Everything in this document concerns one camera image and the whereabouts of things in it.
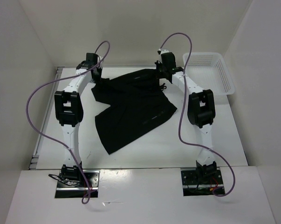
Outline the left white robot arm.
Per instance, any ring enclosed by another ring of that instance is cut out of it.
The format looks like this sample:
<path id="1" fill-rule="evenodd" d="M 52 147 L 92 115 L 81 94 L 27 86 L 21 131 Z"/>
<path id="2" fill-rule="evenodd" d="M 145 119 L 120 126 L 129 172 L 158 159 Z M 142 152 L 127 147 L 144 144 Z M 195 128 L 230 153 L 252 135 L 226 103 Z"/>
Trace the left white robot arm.
<path id="1" fill-rule="evenodd" d="M 55 116 L 62 127 L 65 148 L 65 160 L 61 168 L 58 181 L 68 186 L 82 186 L 85 184 L 84 174 L 80 172 L 82 160 L 79 155 L 78 133 L 83 119 L 81 94 L 89 83 L 100 80 L 102 59 L 95 53 L 87 53 L 86 60 L 76 68 L 75 77 L 62 90 L 54 95 Z"/>

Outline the black shorts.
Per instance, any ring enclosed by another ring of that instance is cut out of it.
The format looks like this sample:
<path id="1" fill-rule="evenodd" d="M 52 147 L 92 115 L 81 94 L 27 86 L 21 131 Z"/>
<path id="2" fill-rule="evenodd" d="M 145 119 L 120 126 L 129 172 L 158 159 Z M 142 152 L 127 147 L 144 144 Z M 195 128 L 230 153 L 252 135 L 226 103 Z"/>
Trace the black shorts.
<path id="1" fill-rule="evenodd" d="M 95 116 L 100 141 L 112 154 L 168 121 L 177 108 L 163 93 L 156 69 L 142 69 L 92 88 L 97 102 L 109 105 Z"/>

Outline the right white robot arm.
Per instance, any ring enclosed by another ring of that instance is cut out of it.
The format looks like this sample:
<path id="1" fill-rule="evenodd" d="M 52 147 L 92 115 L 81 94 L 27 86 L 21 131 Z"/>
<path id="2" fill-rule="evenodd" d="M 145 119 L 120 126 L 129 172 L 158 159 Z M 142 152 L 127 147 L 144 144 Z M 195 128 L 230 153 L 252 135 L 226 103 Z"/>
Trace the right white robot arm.
<path id="1" fill-rule="evenodd" d="M 196 180 L 207 183 L 217 171 L 212 148 L 212 124 L 215 118 L 214 96 L 211 90 L 205 90 L 197 85 L 185 74 L 182 67 L 176 65 L 175 55 L 166 50 L 159 49 L 160 59 L 155 62 L 159 72 L 158 78 L 165 78 L 177 86 L 184 93 L 184 102 L 180 120 L 187 112 L 189 122 L 193 125 L 196 134 L 194 146 L 200 148 L 196 159 Z"/>

